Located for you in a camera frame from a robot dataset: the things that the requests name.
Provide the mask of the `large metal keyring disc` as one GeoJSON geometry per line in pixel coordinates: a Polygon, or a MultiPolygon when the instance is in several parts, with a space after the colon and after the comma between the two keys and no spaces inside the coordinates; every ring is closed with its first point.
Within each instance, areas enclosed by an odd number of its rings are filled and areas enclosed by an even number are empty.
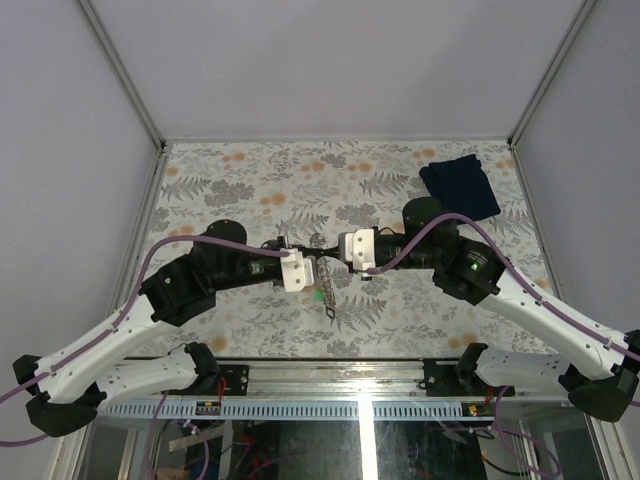
{"type": "MultiPolygon", "coordinates": [[[[310,247],[312,249],[324,250],[327,245],[325,237],[319,233],[314,233],[309,239],[310,247]]],[[[331,280],[331,267],[329,265],[329,258],[327,256],[321,256],[319,253],[315,255],[316,258],[316,293],[322,299],[325,307],[325,314],[331,320],[336,318],[336,300],[331,280]]]]}

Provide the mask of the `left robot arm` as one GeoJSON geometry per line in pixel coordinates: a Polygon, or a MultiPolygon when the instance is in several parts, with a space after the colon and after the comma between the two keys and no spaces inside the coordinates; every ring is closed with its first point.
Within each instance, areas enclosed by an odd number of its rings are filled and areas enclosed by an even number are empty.
{"type": "Polygon", "coordinates": [[[335,247],[291,245],[285,237],[251,247],[246,229],[231,220],[185,239],[192,245],[188,253],[151,276],[141,274],[127,302],[88,333],[49,356],[23,355],[14,362],[19,387],[31,396],[30,423],[43,434],[66,436],[130,398],[212,392],[220,367],[204,343],[190,342],[155,360],[123,361],[145,342],[213,309],[220,291],[273,283],[298,292],[314,284],[318,259],[338,255],[335,247]]]}

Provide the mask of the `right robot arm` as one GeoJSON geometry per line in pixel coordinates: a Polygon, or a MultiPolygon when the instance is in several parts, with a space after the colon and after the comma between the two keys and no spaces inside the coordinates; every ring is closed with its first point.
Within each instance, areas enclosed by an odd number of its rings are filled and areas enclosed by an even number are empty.
{"type": "Polygon", "coordinates": [[[552,348],[550,354],[516,353],[470,344],[455,366],[458,387],[486,387],[560,396],[598,420],[616,422],[639,385],[639,333],[623,333],[537,287],[499,250],[486,232],[462,236],[471,219],[447,211],[436,199],[416,198],[402,210],[404,230],[377,227],[339,235],[322,255],[363,279],[389,270],[430,270],[444,294],[496,313],[552,348]]]}

